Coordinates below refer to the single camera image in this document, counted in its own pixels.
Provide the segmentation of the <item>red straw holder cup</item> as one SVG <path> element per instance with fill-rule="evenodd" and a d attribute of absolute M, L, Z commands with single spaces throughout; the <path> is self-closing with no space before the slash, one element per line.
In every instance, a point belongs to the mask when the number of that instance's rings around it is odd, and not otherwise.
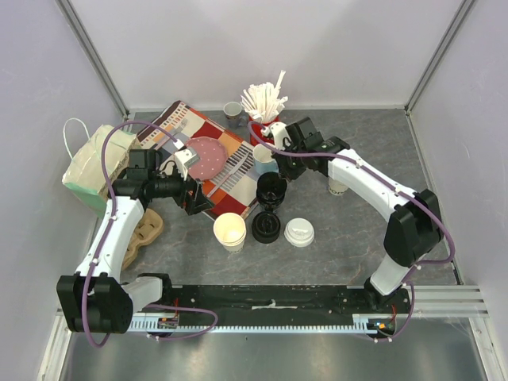
<path fill-rule="evenodd" d="M 269 121 L 267 123 L 262 123 L 261 125 L 255 123 L 254 126 L 252 127 L 252 130 L 253 130 L 254 134 L 256 136 L 258 136 L 262 141 L 270 143 L 270 144 L 274 144 L 274 140 L 272 137 L 266 137 L 262 134 L 262 129 L 264 127 L 268 127 L 270 124 L 277 122 L 277 121 L 279 121 L 279 116 L 275 117 L 272 121 Z M 252 134 L 249 135 L 249 141 L 250 141 L 250 145 L 252 145 L 252 146 L 256 146 L 259 144 L 259 142 L 255 139 L 255 137 Z"/>

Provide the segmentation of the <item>grey ceramic mug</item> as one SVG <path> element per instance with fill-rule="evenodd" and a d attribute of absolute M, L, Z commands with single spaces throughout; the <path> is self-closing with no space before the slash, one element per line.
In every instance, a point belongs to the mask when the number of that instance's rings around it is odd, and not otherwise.
<path fill-rule="evenodd" d="M 223 107 L 223 113 L 226 117 L 229 129 L 245 127 L 248 118 L 244 113 L 243 107 L 238 102 L 228 102 Z"/>

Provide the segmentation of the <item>pink polka dot plate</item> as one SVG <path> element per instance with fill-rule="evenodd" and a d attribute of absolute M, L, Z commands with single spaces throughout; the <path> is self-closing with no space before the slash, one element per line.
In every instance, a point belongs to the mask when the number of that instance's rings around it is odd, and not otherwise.
<path fill-rule="evenodd" d="M 218 175 L 229 158 L 225 146 L 218 140 L 210 137 L 191 138 L 187 142 L 188 148 L 193 148 L 200 160 L 189 170 L 193 179 L 208 180 Z"/>

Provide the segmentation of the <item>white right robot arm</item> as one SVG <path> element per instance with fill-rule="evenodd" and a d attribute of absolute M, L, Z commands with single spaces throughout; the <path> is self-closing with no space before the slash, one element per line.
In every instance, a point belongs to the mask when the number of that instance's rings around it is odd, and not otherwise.
<path fill-rule="evenodd" d="M 443 238 L 437 196 L 390 179 L 339 137 L 323 138 L 308 117 L 289 125 L 275 122 L 263 134 L 278 150 L 273 156 L 282 176 L 297 179 L 305 170 L 318 171 L 354 191 L 387 221 L 386 255 L 367 280 L 363 294 L 370 311 L 384 311 L 410 269 Z"/>

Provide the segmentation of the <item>colourful patchwork placemat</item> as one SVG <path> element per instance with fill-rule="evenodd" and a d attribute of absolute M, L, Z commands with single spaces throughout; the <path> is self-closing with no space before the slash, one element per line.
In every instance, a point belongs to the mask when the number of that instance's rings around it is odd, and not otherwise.
<path fill-rule="evenodd" d="M 202 181 L 203 194 L 214 204 L 204 213 L 216 219 L 224 213 L 246 218 L 257 206 L 259 174 L 253 146 L 182 101 L 176 101 L 152 121 L 198 152 L 190 169 Z"/>

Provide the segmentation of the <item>pink handled fork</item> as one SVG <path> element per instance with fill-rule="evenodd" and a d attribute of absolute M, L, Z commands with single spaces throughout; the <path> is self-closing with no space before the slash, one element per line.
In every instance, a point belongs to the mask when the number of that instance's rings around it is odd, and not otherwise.
<path fill-rule="evenodd" d="M 175 139 L 181 140 L 185 143 L 188 140 L 188 136 L 183 132 L 185 127 L 187 126 L 188 120 L 186 118 L 181 119 L 179 121 L 165 121 L 162 123 L 161 127 L 169 132 Z M 174 141 L 165 133 L 161 133 L 160 140 L 157 143 L 157 147 L 163 147 L 167 143 L 174 143 Z"/>

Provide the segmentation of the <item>cardboard cup carrier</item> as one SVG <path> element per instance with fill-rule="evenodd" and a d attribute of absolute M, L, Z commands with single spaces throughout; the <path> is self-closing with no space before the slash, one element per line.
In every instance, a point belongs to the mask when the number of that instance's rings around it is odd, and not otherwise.
<path fill-rule="evenodd" d="M 164 229 L 162 217 L 152 209 L 146 209 L 131 236 L 121 269 L 125 270 L 138 256 L 142 246 L 151 244 Z"/>

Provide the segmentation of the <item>bundle of white straws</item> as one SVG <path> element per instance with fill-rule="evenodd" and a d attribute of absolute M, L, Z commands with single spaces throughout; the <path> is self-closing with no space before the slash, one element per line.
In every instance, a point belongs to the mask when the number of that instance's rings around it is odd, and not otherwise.
<path fill-rule="evenodd" d="M 276 84 L 271 82 L 251 84 L 248 89 L 243 90 L 241 106 L 253 121 L 270 124 L 285 108 L 288 97 L 280 95 L 285 74 L 284 70 L 279 73 Z"/>

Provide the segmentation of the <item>green patterned paper bag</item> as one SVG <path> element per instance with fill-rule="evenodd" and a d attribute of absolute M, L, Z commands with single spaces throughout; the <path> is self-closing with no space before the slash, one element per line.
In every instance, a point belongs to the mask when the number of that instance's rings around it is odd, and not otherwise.
<path fill-rule="evenodd" d="M 86 133 L 88 141 L 75 153 L 68 152 L 71 162 L 63 174 L 62 184 L 85 206 L 103 217 L 106 211 L 108 189 L 102 173 L 101 152 L 111 125 L 101 125 L 94 133 Z M 115 180 L 129 164 L 129 152 L 140 148 L 133 133 L 116 131 L 106 147 L 106 171 Z"/>

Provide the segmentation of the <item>stack of white lids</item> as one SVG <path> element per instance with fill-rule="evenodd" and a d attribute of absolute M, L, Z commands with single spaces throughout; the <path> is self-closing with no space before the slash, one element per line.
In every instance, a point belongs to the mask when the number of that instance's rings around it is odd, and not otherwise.
<path fill-rule="evenodd" d="M 286 224 L 284 236 L 296 248 L 305 248 L 314 241 L 314 227 L 304 218 L 293 218 Z"/>

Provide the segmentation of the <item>light blue ceramic mug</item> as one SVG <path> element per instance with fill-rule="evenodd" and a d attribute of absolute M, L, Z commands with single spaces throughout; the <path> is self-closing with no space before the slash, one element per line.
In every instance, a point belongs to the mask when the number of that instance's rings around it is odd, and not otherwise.
<path fill-rule="evenodd" d="M 278 164 L 271 154 L 272 150 L 262 144 L 257 144 L 252 150 L 255 169 L 259 175 L 279 171 Z"/>

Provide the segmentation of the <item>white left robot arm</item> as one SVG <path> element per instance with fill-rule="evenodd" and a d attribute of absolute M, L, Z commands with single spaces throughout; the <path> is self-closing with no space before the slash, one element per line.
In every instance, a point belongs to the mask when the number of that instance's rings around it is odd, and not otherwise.
<path fill-rule="evenodd" d="M 213 206 L 203 194 L 202 181 L 190 175 L 199 160 L 194 149 L 174 154 L 170 175 L 159 171 L 161 159 L 161 152 L 154 149 L 130 152 L 129 166 L 108 186 L 106 212 L 90 251 L 74 275 L 63 275 L 56 284 L 72 332 L 125 333 L 134 313 L 146 306 L 157 312 L 173 306 L 167 274 L 144 273 L 129 284 L 120 283 L 129 242 L 152 200 L 172 198 L 189 215 Z"/>

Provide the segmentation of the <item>stack of white paper cups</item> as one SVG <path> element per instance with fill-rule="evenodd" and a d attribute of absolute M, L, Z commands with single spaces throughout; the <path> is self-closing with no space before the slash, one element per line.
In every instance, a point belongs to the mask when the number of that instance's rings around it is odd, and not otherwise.
<path fill-rule="evenodd" d="M 220 215 L 214 222 L 214 236 L 228 251 L 236 253 L 244 247 L 247 233 L 243 217 L 235 213 Z"/>

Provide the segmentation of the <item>white paper coffee cup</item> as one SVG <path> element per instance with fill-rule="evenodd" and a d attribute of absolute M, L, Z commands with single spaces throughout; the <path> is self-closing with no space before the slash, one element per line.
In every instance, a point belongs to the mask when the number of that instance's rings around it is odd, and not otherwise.
<path fill-rule="evenodd" d="M 331 177 L 328 179 L 328 191 L 332 195 L 343 195 L 348 190 L 348 186 Z"/>

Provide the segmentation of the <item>stack of black cups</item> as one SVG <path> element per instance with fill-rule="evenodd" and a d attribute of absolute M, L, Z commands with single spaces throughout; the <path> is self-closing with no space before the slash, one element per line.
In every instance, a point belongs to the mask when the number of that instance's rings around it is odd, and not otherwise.
<path fill-rule="evenodd" d="M 256 199 L 263 210 L 275 212 L 283 203 L 287 181 L 278 172 L 267 172 L 257 180 Z"/>

